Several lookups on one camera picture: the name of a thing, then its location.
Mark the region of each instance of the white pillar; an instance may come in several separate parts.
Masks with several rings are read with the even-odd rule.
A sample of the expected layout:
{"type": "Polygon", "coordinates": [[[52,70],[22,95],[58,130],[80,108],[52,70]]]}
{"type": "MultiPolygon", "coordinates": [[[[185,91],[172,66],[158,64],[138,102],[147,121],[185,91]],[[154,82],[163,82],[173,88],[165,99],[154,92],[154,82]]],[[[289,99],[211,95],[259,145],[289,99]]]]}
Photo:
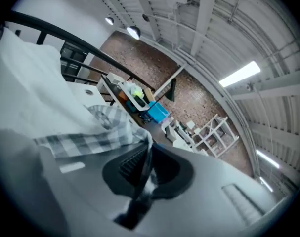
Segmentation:
{"type": "Polygon", "coordinates": [[[175,78],[184,68],[186,68],[187,63],[183,64],[166,82],[164,82],[161,87],[155,91],[153,94],[154,97],[156,97],[170,82],[173,78],[175,78]]]}

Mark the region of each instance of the white wall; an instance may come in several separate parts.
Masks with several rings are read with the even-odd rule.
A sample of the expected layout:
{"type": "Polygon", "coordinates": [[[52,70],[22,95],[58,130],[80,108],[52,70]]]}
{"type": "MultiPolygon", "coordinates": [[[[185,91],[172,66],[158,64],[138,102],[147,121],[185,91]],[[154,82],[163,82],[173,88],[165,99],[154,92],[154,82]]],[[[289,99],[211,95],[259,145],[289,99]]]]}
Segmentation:
{"type": "MultiPolygon", "coordinates": [[[[100,0],[20,0],[13,10],[45,20],[58,26],[84,41],[100,48],[107,38],[113,33],[118,21],[110,26],[106,21],[109,9],[100,0]]],[[[36,43],[40,32],[29,27],[8,23],[12,31],[21,29],[20,38],[24,41],[36,43]]],[[[54,46],[61,50],[64,41],[54,36],[47,35],[44,44],[54,46]]],[[[93,59],[88,54],[85,64],[93,59]]],[[[89,70],[81,68],[79,76],[87,77],[89,70]]]]}

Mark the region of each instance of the ceiling light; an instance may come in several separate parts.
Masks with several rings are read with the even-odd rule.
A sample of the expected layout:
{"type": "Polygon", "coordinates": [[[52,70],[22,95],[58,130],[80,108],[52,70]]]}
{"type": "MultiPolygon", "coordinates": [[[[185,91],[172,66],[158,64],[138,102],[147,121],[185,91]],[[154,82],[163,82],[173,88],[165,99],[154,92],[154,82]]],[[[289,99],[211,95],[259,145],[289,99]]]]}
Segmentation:
{"type": "Polygon", "coordinates": [[[146,21],[146,22],[150,22],[150,19],[147,15],[142,14],[142,18],[146,21]]]}
{"type": "Polygon", "coordinates": [[[238,71],[234,72],[233,74],[229,75],[225,79],[222,79],[219,83],[223,87],[227,87],[231,84],[234,84],[238,81],[241,81],[241,80],[248,78],[252,75],[255,75],[259,72],[260,72],[259,66],[256,64],[255,61],[252,61],[248,65],[245,65],[243,68],[241,68],[238,71]]]}
{"type": "Polygon", "coordinates": [[[276,163],[275,161],[273,161],[271,158],[269,158],[268,156],[266,156],[265,154],[263,154],[260,150],[257,149],[257,154],[262,157],[263,159],[265,159],[266,161],[268,161],[270,164],[272,164],[273,166],[275,166],[276,168],[279,168],[279,164],[276,163]]]}
{"type": "Polygon", "coordinates": [[[265,184],[265,186],[270,190],[270,192],[273,192],[272,187],[270,187],[269,184],[261,176],[259,178],[265,184]]]}
{"type": "Polygon", "coordinates": [[[127,31],[135,39],[139,39],[140,38],[141,31],[140,31],[140,29],[137,26],[129,26],[129,27],[127,27],[127,31]]]}
{"type": "Polygon", "coordinates": [[[113,25],[114,24],[114,19],[112,17],[107,17],[105,18],[106,21],[110,24],[110,25],[113,25]]]}

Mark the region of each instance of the white ceiling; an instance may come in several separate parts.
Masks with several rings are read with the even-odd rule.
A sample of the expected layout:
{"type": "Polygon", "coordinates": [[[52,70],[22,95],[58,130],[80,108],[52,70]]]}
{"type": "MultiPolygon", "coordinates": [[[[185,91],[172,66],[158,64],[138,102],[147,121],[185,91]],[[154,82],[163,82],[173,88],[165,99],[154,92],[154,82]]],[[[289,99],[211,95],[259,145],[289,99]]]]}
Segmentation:
{"type": "Polygon", "coordinates": [[[178,63],[188,62],[194,73],[203,75],[202,83],[212,84],[215,98],[245,133],[255,175],[266,176],[279,189],[287,183],[285,176],[299,185],[300,28],[279,0],[192,0],[174,8],[165,0],[102,1],[120,31],[138,26],[142,41],[178,63]],[[150,15],[150,22],[142,13],[150,15]],[[261,73],[247,82],[255,83],[261,99],[246,90],[245,81],[227,91],[219,87],[217,81],[252,60],[261,73]],[[282,170],[258,160],[255,148],[279,160],[282,170]]]}

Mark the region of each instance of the brick wall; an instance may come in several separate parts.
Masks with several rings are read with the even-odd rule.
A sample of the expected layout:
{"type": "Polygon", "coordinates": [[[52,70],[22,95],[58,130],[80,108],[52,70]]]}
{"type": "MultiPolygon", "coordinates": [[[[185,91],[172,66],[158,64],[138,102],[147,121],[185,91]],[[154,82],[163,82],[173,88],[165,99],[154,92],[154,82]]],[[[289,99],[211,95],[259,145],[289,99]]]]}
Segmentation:
{"type": "MultiPolygon", "coordinates": [[[[105,41],[101,50],[125,65],[155,89],[159,88],[177,70],[177,64],[166,55],[120,32],[114,32],[105,41]]],[[[113,72],[125,79],[129,78],[122,71],[97,57],[90,65],[106,72],[113,72]]],[[[91,73],[89,78],[99,80],[100,75],[91,73]]],[[[224,109],[213,96],[185,70],[176,79],[175,101],[171,102],[165,97],[160,101],[175,119],[183,124],[193,120],[196,127],[202,127],[217,113],[221,117],[226,116],[224,109]]],[[[237,134],[231,121],[229,124],[237,134]]],[[[245,174],[252,175],[251,164],[241,139],[222,156],[222,159],[245,174]]]]}

